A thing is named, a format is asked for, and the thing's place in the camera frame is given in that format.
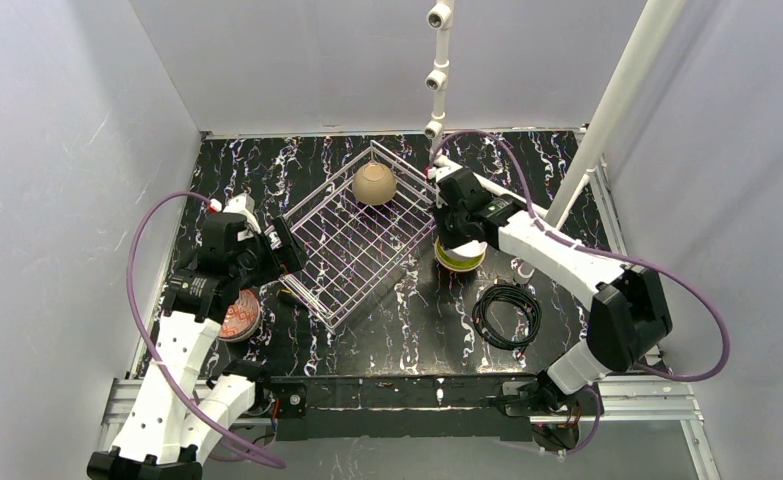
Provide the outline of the yellow-green bowl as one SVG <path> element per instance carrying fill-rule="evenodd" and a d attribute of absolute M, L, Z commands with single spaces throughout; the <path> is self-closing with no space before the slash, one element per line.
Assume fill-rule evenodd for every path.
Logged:
<path fill-rule="evenodd" d="M 465 273 L 476 270 L 484 261 L 487 244 L 471 241 L 459 247 L 445 248 L 439 240 L 434 243 L 434 256 L 436 261 L 444 268 Z"/>

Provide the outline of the beige bowl white inside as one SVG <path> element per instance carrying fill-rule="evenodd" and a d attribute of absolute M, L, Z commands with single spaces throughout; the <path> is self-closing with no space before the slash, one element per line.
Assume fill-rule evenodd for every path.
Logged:
<path fill-rule="evenodd" d="M 356 171 L 352 181 L 352 192 L 355 199 L 362 204 L 369 206 L 386 204 L 397 192 L 396 177 L 388 166 L 369 162 Z"/>

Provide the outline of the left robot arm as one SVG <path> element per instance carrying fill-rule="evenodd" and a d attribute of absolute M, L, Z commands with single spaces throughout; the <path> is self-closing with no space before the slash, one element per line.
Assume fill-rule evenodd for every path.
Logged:
<path fill-rule="evenodd" d="M 261 369 L 230 366 L 199 404 L 191 392 L 241 290 L 301 270 L 302 245 L 282 217 L 261 231 L 243 213 L 213 213 L 202 244 L 180 258 L 167 281 L 159 334 L 137 398 L 106 452 L 92 454 L 91 479 L 200 479 L 229 426 L 257 401 Z"/>

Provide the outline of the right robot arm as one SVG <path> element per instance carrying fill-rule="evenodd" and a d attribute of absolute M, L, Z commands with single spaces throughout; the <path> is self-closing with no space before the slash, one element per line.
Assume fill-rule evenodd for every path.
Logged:
<path fill-rule="evenodd" d="M 555 410 L 582 388 L 629 370 L 671 333 L 655 270 L 590 253 L 544 224 L 517 195 L 488 190 L 468 168 L 431 167 L 427 179 L 436 189 L 433 216 L 441 246 L 484 242 L 556 281 L 588 312 L 585 338 L 505 398 L 506 413 Z"/>

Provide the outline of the small yellow black object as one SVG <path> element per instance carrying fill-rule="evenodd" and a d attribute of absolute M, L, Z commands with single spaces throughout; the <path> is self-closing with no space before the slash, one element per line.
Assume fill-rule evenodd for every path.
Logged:
<path fill-rule="evenodd" d="M 300 307 L 302 305 L 301 300 L 288 288 L 280 288 L 276 292 L 276 298 L 281 303 L 291 307 Z"/>

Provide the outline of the red patterned bowl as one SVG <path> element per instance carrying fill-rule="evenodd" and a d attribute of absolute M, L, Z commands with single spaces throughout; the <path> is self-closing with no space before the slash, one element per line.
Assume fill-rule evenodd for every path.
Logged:
<path fill-rule="evenodd" d="M 233 343 L 245 341 L 257 331 L 260 322 L 257 295 L 251 289 L 242 289 L 227 310 L 218 338 Z"/>

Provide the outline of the aluminium table frame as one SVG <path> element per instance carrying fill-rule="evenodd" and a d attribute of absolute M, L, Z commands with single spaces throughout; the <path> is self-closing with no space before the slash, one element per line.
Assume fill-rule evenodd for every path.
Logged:
<path fill-rule="evenodd" d="M 394 282 L 412 271 L 414 261 L 425 254 L 426 249 L 402 262 Z M 316 322 L 337 334 L 345 323 L 365 313 L 369 300 L 387 293 L 390 285 L 378 287 L 338 330 Z M 588 385 L 555 410 L 506 413 L 504 399 L 536 376 L 521 370 L 272 376 L 262 387 L 265 401 L 260 411 L 242 414 L 234 423 L 266 426 L 271 437 L 284 441 L 478 434 L 522 441 L 530 426 L 576 433 L 582 421 L 677 421 L 694 434 L 703 422 L 690 386 L 649 375 L 643 367 Z"/>

